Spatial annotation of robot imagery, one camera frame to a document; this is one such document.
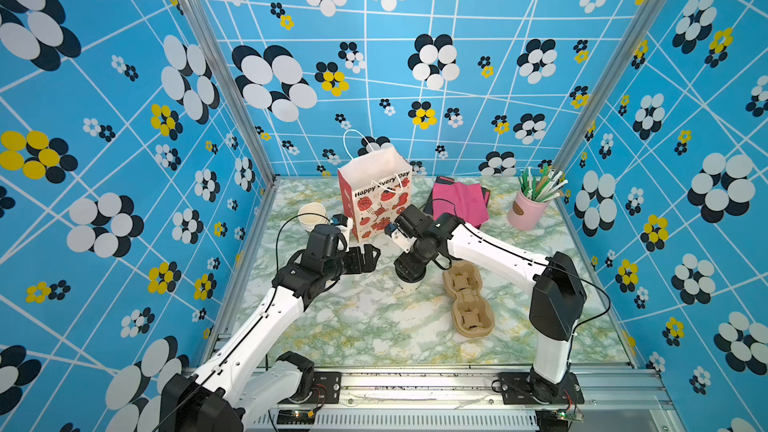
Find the black coffee cup lid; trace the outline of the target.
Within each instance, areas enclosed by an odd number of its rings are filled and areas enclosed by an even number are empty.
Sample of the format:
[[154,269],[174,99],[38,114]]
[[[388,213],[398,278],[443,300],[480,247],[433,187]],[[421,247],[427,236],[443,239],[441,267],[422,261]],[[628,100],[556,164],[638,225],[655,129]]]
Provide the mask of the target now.
[[426,263],[412,260],[409,257],[398,257],[395,262],[395,272],[400,281],[414,284],[422,281],[426,275]]

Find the red white gift bag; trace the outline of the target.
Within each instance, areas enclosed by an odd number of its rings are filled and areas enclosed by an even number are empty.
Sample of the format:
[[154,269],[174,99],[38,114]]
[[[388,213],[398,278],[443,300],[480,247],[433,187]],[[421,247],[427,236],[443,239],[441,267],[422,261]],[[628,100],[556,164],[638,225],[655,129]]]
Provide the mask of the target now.
[[349,158],[337,172],[343,213],[352,235],[366,242],[411,204],[413,170],[391,143],[365,135]]

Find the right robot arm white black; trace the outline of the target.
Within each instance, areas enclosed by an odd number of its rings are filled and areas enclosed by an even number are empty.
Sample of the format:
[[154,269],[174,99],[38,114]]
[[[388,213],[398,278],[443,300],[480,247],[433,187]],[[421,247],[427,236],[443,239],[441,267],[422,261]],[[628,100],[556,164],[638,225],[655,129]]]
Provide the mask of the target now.
[[537,333],[530,382],[550,388],[563,383],[570,369],[573,335],[590,321],[582,317],[587,301],[585,287],[605,293],[577,273],[569,255],[529,252],[480,231],[456,215],[444,213],[433,219],[413,205],[385,227],[385,234],[402,250],[395,260],[395,271],[404,283],[420,282],[427,265],[443,257],[471,262],[525,293],[530,299],[529,322]]

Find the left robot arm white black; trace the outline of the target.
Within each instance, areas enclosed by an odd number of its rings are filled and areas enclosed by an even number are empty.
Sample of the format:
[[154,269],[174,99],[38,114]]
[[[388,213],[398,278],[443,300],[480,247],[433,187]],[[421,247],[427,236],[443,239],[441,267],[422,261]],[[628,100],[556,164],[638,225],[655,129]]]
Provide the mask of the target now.
[[379,248],[352,246],[346,227],[316,226],[305,248],[277,270],[263,303],[226,344],[190,376],[175,374],[161,392],[159,431],[244,431],[279,402],[311,391],[314,364],[288,354],[262,374],[268,352],[333,282],[371,273]]

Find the green white paper cup stack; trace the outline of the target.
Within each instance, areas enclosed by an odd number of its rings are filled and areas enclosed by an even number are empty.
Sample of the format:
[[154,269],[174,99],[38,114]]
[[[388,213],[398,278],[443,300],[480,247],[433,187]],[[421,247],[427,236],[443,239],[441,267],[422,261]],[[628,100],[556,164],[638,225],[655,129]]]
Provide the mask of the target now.
[[312,232],[317,225],[323,225],[329,222],[326,208],[319,202],[311,202],[303,205],[297,213],[297,218],[301,227],[307,233]]

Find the brown cardboard cup carrier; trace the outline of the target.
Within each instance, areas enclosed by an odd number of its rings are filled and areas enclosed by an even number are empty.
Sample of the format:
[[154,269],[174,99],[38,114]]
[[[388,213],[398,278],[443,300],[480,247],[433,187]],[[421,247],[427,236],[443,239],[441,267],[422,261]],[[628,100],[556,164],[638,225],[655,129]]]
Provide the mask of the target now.
[[490,335],[495,316],[481,294],[483,281],[479,268],[468,261],[456,261],[442,277],[444,289],[453,300],[451,316],[456,331],[466,338]]

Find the pink straw holder cup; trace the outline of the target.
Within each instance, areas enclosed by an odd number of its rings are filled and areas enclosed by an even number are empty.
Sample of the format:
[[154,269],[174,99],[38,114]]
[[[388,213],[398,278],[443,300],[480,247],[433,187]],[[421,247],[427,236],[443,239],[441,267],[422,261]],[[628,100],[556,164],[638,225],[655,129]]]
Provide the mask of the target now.
[[508,223],[521,231],[532,230],[544,215],[549,204],[529,199],[518,191],[507,214]]

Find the white green straws bundle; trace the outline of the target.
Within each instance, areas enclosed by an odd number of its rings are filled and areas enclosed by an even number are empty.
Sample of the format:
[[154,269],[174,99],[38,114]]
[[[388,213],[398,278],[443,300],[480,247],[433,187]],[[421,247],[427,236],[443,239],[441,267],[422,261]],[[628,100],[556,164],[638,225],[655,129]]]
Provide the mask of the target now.
[[562,170],[545,166],[538,175],[528,167],[518,176],[520,191],[528,200],[535,203],[548,203],[563,195],[563,188],[568,180]]

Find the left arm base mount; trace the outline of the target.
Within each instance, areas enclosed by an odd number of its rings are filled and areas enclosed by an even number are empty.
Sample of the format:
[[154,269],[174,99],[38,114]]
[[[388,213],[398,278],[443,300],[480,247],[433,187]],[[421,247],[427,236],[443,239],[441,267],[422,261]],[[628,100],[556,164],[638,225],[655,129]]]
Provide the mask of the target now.
[[315,372],[312,380],[300,382],[298,392],[279,402],[280,405],[328,405],[338,404],[342,385],[342,373],[337,371]]

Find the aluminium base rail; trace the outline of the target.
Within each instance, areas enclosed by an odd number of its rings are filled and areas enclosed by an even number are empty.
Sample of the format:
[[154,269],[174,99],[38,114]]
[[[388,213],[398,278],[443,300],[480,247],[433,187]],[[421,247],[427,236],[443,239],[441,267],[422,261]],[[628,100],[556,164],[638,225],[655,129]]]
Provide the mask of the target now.
[[519,367],[337,370],[338,404],[280,405],[244,431],[682,431],[660,376],[576,368],[582,405],[505,405],[491,383]]

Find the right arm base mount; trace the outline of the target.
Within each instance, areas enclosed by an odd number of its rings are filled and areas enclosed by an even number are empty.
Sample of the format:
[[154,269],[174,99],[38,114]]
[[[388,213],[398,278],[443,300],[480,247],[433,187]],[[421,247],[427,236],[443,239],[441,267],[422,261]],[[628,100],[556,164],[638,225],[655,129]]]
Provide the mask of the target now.
[[502,396],[505,405],[582,405],[582,388],[576,375],[567,372],[563,379],[551,383],[530,372],[502,372],[491,383],[491,390]]

